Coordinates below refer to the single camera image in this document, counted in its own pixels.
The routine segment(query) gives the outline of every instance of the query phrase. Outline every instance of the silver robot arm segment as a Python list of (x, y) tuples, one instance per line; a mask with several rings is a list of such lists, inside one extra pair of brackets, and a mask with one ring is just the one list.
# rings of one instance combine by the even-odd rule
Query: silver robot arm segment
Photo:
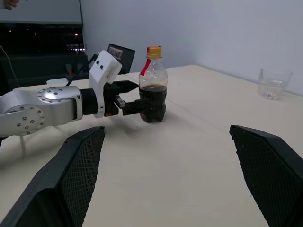
[(40, 91), (15, 89), (0, 99), (0, 137), (29, 135), (46, 126), (82, 119), (77, 87), (50, 87)]

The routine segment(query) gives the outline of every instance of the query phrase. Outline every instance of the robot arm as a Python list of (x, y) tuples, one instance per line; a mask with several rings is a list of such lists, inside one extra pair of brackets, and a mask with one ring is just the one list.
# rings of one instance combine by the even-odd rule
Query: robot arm
[(122, 65), (102, 51), (89, 71), (89, 88), (50, 87), (39, 91), (15, 89), (0, 97), (0, 138), (32, 134), (47, 126), (81, 120), (83, 115), (96, 118), (139, 113), (149, 100), (125, 103), (120, 93), (138, 87), (131, 81), (113, 82)]

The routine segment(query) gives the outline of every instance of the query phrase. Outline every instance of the plastic bottle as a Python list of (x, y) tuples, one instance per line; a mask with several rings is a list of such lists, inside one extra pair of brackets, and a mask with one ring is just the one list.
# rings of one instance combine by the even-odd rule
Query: plastic bottle
[(161, 63), (162, 48), (160, 46), (147, 48), (147, 61), (139, 75), (140, 98), (152, 101), (150, 108), (140, 113), (145, 122), (162, 121), (166, 111), (168, 75)]

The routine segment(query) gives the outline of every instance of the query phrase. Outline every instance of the yellow bottle cap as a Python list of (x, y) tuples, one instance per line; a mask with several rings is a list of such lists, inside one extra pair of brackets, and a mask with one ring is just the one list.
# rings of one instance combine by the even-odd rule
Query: yellow bottle cap
[(147, 58), (162, 58), (162, 47), (161, 46), (150, 46), (147, 47)]

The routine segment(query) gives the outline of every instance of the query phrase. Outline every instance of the dark brown liquid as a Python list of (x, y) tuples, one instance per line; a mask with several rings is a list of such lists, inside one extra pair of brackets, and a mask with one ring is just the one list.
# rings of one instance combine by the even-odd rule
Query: dark brown liquid
[(167, 87), (158, 84), (152, 84), (139, 89), (140, 98), (150, 99), (151, 106), (140, 113), (142, 120), (147, 123), (152, 121), (161, 122), (166, 111), (165, 99)]

